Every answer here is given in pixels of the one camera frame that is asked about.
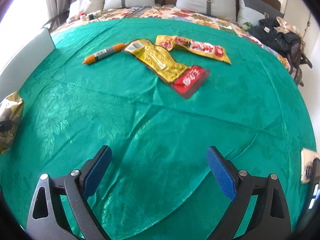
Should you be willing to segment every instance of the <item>plastic bag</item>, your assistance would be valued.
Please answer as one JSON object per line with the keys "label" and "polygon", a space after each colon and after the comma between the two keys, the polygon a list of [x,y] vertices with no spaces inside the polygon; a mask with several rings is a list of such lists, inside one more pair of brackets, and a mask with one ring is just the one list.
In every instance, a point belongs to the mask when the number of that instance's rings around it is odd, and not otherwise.
{"label": "plastic bag", "polygon": [[22,117],[24,101],[18,92],[0,103],[0,154],[11,149]]}
{"label": "plastic bag", "polygon": [[69,18],[67,23],[69,24],[72,21],[79,20],[80,14],[85,13],[89,8],[91,2],[89,0],[76,0],[70,5]]}

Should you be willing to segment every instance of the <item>gold foil bag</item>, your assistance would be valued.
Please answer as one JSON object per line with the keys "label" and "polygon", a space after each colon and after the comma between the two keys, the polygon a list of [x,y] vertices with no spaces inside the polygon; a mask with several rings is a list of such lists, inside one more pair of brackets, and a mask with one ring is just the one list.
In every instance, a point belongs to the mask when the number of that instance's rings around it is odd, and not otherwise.
{"label": "gold foil bag", "polygon": [[24,101],[18,92],[0,103],[0,154],[11,149],[22,117]]}
{"label": "gold foil bag", "polygon": [[190,98],[210,74],[210,70],[199,65],[187,66],[176,62],[166,49],[153,45],[147,39],[130,42],[124,51],[144,63],[184,99]]}

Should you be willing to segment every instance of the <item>teal satin sheet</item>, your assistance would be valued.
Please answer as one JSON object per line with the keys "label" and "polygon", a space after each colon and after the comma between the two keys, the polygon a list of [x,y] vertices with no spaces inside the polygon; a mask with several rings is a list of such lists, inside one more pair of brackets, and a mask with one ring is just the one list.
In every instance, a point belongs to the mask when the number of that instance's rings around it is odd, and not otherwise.
{"label": "teal satin sheet", "polygon": [[[137,38],[155,42],[159,34],[223,46],[232,65],[173,50],[176,61],[211,70],[185,100],[124,52],[81,64],[101,49]],[[231,33],[153,18],[92,23],[53,40],[55,51],[20,90],[20,130],[0,156],[4,197],[24,228],[40,175],[81,168],[102,145],[113,159],[88,203],[112,239],[206,239],[229,204],[206,163],[211,145],[238,169],[277,174],[295,225],[307,192],[300,150],[316,150],[316,143],[303,99],[273,54]]]}

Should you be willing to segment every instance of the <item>barcode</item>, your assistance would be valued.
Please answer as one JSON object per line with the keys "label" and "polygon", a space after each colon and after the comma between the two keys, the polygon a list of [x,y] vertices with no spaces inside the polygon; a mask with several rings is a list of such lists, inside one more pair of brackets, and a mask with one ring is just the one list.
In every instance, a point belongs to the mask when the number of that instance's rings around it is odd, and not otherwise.
{"label": "barcode", "polygon": [[101,51],[98,51],[97,53],[94,54],[94,57],[99,57],[99,56],[105,54],[106,52],[107,52],[106,49],[103,49],[103,50],[101,50]]}
{"label": "barcode", "polygon": [[132,52],[136,49],[142,49],[143,48],[143,44],[140,43],[140,42],[135,42],[135,43],[132,43],[130,46],[128,46],[125,50],[126,51],[129,51],[129,52]]}

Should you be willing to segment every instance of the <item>metal screw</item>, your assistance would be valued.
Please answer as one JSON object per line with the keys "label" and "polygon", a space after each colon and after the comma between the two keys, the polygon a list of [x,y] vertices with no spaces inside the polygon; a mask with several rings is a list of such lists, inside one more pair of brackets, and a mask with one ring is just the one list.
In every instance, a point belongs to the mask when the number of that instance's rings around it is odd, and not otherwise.
{"label": "metal screw", "polygon": [[79,174],[79,170],[73,170],[70,172],[71,176],[77,176]]}
{"label": "metal screw", "polygon": [[274,174],[274,173],[272,173],[270,175],[270,177],[271,177],[271,179],[274,179],[274,180],[278,179],[278,176],[276,174]]}
{"label": "metal screw", "polygon": [[239,170],[239,174],[240,174],[241,176],[243,176],[243,177],[245,177],[245,176],[248,175],[247,171],[245,171],[245,170]]}
{"label": "metal screw", "polygon": [[47,179],[47,177],[48,177],[48,174],[44,173],[40,176],[40,179],[45,180]]}

